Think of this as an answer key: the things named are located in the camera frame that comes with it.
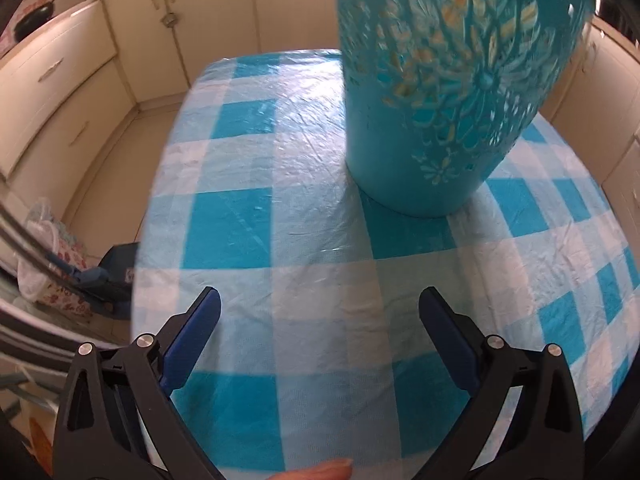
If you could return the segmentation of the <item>person hand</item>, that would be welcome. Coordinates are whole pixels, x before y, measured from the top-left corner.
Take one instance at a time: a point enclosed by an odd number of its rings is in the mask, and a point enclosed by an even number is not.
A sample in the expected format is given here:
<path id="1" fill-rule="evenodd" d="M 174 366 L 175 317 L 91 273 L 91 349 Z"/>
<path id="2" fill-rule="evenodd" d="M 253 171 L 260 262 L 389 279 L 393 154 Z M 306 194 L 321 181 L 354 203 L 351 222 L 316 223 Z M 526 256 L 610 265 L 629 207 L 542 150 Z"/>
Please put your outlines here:
<path id="1" fill-rule="evenodd" d="M 349 480 L 353 462 L 351 458 L 328 460 L 304 469 L 279 472 L 268 480 Z"/>

